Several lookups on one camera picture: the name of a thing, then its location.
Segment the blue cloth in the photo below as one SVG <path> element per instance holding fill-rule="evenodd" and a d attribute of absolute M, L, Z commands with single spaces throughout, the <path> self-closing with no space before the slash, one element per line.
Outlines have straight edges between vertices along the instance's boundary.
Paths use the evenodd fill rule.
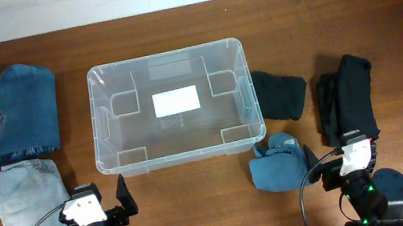
<path fill-rule="evenodd" d="M 256 156 L 248 166 L 257 189 L 286 192 L 300 188 L 309 167 L 295 137 L 277 133 L 269 137 L 267 146 L 255 144 L 252 150 Z"/>

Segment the small black cloth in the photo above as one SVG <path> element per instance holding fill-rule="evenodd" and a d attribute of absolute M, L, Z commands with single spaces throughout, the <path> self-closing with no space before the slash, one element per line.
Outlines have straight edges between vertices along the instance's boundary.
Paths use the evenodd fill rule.
<path fill-rule="evenodd" d="M 304 78 L 253 71 L 252 83 L 264 118 L 296 121 L 301 118 L 307 90 Z"/>

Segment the large black garment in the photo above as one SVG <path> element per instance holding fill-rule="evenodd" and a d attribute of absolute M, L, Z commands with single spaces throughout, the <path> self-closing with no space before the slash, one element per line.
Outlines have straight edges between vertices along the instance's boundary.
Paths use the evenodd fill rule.
<path fill-rule="evenodd" d="M 329 146 L 343 146 L 341 137 L 354 130 L 372 139 L 379 137 L 370 95 L 371 67 L 368 59 L 345 54 L 336 73 L 319 77 L 317 104 Z"/>

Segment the light blue jeans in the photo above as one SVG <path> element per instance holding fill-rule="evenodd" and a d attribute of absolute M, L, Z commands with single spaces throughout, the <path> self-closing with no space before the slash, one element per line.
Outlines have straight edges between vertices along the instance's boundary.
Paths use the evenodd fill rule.
<path fill-rule="evenodd" d="M 70 198 L 57 166 L 49 159 L 29 159 L 0 171 L 2 226 L 34 226 L 44 215 Z M 58 213 L 39 226 L 66 226 Z"/>

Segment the clear plastic storage bin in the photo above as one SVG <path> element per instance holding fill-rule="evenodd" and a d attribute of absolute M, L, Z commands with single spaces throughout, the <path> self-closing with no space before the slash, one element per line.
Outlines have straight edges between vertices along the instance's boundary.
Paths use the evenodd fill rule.
<path fill-rule="evenodd" d="M 155 116 L 152 95 L 195 85 L 200 108 Z M 95 162 L 105 175 L 248 151 L 266 136 L 237 38 L 118 61 L 87 73 Z"/>

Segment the dark blue jeans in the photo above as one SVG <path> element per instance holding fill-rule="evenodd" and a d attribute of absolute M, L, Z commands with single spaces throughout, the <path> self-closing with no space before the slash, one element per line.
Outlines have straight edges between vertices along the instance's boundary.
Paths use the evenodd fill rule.
<path fill-rule="evenodd" d="M 60 147 L 54 74 L 16 64 L 0 73 L 0 166 Z"/>

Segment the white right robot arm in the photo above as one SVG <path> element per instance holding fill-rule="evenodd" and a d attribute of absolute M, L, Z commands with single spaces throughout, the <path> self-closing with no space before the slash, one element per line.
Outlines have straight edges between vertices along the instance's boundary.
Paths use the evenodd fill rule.
<path fill-rule="evenodd" d="M 325 191 L 341 190 L 340 200 L 347 200 L 357 214 L 345 226 L 403 226 L 403 174 L 374 169 L 377 145 L 372 137 L 353 131 L 341 141 L 320 159 L 304 148 L 308 182 L 321 180 Z"/>

